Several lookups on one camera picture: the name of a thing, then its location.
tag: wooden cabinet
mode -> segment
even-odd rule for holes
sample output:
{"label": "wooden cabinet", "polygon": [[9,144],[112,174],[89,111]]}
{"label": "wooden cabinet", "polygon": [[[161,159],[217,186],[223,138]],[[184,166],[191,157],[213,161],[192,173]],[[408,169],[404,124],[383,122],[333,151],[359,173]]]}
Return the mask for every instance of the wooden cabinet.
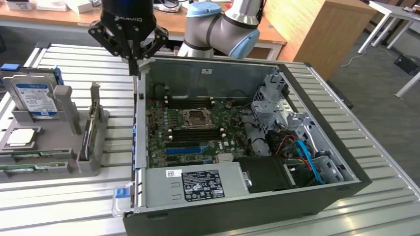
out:
{"label": "wooden cabinet", "polygon": [[328,80],[375,13],[359,0],[267,0],[264,16],[288,42],[277,60],[311,63]]}

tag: blue hard drive label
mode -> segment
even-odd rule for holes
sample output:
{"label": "blue hard drive label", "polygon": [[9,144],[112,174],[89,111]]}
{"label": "blue hard drive label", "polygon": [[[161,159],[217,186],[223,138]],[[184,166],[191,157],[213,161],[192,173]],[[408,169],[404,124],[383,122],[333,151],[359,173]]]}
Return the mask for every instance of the blue hard drive label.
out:
{"label": "blue hard drive label", "polygon": [[224,197],[219,170],[183,173],[185,201],[201,201]]}
{"label": "blue hard drive label", "polygon": [[43,84],[16,84],[16,89],[28,111],[37,116],[57,114],[49,88]]}

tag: green circuit board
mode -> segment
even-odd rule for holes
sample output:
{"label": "green circuit board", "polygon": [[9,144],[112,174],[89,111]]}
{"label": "green circuit board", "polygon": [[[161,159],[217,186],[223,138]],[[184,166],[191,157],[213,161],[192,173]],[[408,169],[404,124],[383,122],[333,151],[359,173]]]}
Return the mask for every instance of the green circuit board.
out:
{"label": "green circuit board", "polygon": [[[231,153],[235,158],[244,156],[248,147],[247,134],[240,126],[239,116],[232,116],[240,106],[228,109],[227,103],[227,99],[220,99],[215,100],[213,107],[208,109],[169,109],[163,101],[147,102],[148,165],[151,168],[219,163],[223,153]],[[167,155],[165,144],[171,143],[168,130],[187,129],[183,114],[195,111],[208,114],[211,127],[223,128],[225,137],[221,140],[199,141],[201,153]]]}

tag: blue latch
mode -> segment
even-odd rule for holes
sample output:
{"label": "blue latch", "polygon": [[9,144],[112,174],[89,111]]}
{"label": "blue latch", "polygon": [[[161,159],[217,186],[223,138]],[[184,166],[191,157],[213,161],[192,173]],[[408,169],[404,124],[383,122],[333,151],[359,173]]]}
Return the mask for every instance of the blue latch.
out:
{"label": "blue latch", "polygon": [[17,71],[17,70],[19,70],[19,67],[20,67],[19,64],[3,64],[0,70]]}
{"label": "blue latch", "polygon": [[129,188],[117,188],[116,198],[128,198],[128,197],[129,197]]}

